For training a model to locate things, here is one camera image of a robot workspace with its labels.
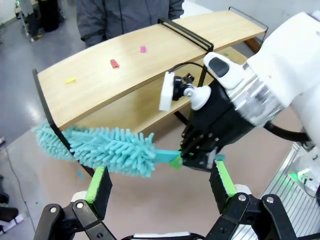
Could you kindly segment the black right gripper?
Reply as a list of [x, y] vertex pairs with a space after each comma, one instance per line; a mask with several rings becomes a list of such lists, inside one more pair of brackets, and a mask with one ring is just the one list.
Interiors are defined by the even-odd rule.
[[233, 144], [254, 126], [236, 110], [220, 84], [209, 84], [210, 97], [199, 110], [193, 110], [180, 143], [182, 165], [197, 171], [211, 171], [224, 161], [220, 148]]

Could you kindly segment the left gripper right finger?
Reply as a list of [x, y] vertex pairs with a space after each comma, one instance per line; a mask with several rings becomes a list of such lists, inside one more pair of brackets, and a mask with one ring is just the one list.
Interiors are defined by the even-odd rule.
[[230, 240], [240, 225], [251, 226], [259, 240], [296, 240], [298, 237], [276, 194], [256, 198], [237, 191], [222, 161], [215, 161], [209, 178], [220, 217], [206, 240]]

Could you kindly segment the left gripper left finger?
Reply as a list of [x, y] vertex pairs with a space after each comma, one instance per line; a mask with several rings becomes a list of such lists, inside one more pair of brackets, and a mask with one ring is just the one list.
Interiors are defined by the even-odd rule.
[[43, 208], [34, 235], [35, 240], [72, 240], [84, 232], [90, 240], [114, 240], [103, 223], [112, 181], [107, 167], [98, 167], [84, 198], [77, 197], [68, 206], [50, 203]]

